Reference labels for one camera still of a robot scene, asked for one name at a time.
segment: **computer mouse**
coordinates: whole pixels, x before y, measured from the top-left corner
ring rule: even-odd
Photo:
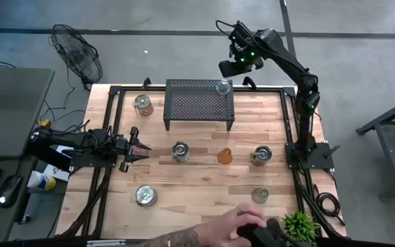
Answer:
[[[13,206],[18,198],[19,189],[22,184],[22,177],[11,175],[8,176],[0,187],[0,207],[9,208]]]

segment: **clear glass cup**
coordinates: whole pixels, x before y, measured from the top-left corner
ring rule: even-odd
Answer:
[[[220,82],[218,82],[216,85],[216,91],[221,95],[225,95],[229,93],[230,90],[231,90],[230,82],[225,78],[220,80]]]

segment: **gray desk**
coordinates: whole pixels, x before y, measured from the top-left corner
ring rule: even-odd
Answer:
[[[23,154],[53,76],[50,69],[0,68],[0,186],[16,173],[18,164],[23,177],[16,203],[0,207],[0,242],[7,240],[27,206],[27,182],[37,160]]]

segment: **human arm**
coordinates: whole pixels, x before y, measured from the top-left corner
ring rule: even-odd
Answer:
[[[162,235],[142,243],[140,247],[249,247],[249,240],[243,237],[232,239],[230,236],[234,230],[246,224],[266,227],[261,210],[244,203],[211,222]]]

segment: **human hand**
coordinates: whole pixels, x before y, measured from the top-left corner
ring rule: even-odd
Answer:
[[[240,226],[256,224],[266,227],[260,208],[243,203],[229,210],[211,222],[195,227],[202,246],[210,247],[250,247],[251,242],[244,237],[232,239],[230,234]]]

